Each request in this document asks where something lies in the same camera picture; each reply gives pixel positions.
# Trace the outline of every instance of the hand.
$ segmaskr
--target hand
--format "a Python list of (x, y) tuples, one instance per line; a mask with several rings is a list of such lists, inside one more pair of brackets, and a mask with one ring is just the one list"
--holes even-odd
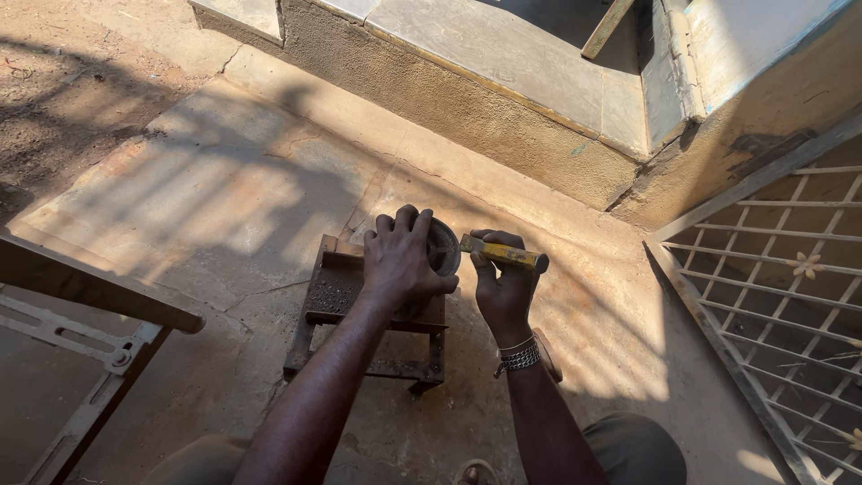
[[(486, 243), (525, 249), (520, 236), (501, 230), (472, 230), (470, 235)], [(532, 334), (528, 314), (539, 275), (525, 268), (491, 261), (478, 252), (470, 253), (470, 259), (478, 276), (476, 303), (497, 340), (497, 347), (505, 349), (527, 340)]]
[[(392, 217), (380, 214), (377, 232), (365, 232), (365, 285), (362, 292), (373, 294), (395, 307), (405, 301), (451, 293), (458, 276), (441, 278), (428, 264), (426, 241), (434, 211), (422, 214), (405, 205)], [(415, 218), (413, 229), (410, 221)]]

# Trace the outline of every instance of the forearm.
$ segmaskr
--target forearm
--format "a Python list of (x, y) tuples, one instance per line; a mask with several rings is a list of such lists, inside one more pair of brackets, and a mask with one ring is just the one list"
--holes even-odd
[(323, 482), (392, 306), (360, 294), (264, 421), (234, 484)]
[(578, 423), (540, 363), (507, 372), (518, 450), (533, 485), (607, 485)]

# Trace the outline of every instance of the bracelet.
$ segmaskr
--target bracelet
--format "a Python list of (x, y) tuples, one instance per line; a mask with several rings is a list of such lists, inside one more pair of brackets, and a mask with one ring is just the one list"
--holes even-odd
[(497, 356), (499, 357), (499, 356), (500, 356), (500, 352), (502, 352), (502, 351), (504, 351), (504, 350), (517, 349), (518, 347), (521, 347), (523, 344), (525, 344), (525, 343), (529, 342), (530, 340), (533, 340), (534, 338), (536, 338), (536, 334), (535, 334), (535, 332), (534, 332), (534, 331), (530, 331), (530, 338), (528, 338), (527, 340), (525, 340), (525, 341), (523, 341), (523, 342), (521, 342), (521, 343), (519, 343), (519, 344), (517, 344), (517, 345), (513, 345), (513, 346), (511, 346), (511, 347), (507, 347), (506, 349), (497, 349)]
[(530, 345), (517, 354), (501, 357), (500, 367), (498, 367), (497, 371), (494, 373), (494, 379), (499, 379), (500, 374), (503, 372), (511, 372), (513, 370), (518, 370), (519, 368), (529, 367), (537, 363), (540, 359), (541, 354), (539, 353), (539, 344), (534, 340), (533, 345)]

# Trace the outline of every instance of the wrist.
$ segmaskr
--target wrist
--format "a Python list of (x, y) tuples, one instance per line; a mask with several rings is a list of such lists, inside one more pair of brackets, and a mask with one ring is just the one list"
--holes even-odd
[[(529, 343), (526, 341), (533, 336), (533, 329), (530, 328), (526, 320), (523, 322), (507, 323), (506, 325), (495, 325), (495, 327), (496, 329), (491, 327), (491, 333), (494, 335), (499, 349), (508, 349), (521, 343), (526, 345)], [(504, 351), (503, 354), (517, 352), (524, 345), (519, 346), (518, 349), (512, 349), (508, 352)]]
[(380, 290), (374, 287), (362, 287), (359, 290), (359, 296), (356, 299), (367, 305), (380, 308), (388, 313), (394, 313), (403, 303), (403, 297), (397, 292)]

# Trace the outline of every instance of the knee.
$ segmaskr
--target knee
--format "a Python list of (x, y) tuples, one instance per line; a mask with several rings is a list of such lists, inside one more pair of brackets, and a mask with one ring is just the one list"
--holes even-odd
[(587, 426), (584, 435), (611, 483), (632, 483), (628, 477), (638, 476), (634, 482), (685, 484), (683, 452), (665, 428), (646, 416), (611, 413)]
[(159, 463), (144, 485), (229, 485), (251, 440), (209, 435)]
[(624, 430), (633, 441), (644, 443), (652, 442), (671, 442), (674, 446), (676, 443), (671, 438), (671, 435), (654, 420), (629, 411), (614, 411), (605, 416), (600, 421), (607, 421), (612, 424), (615, 429)]

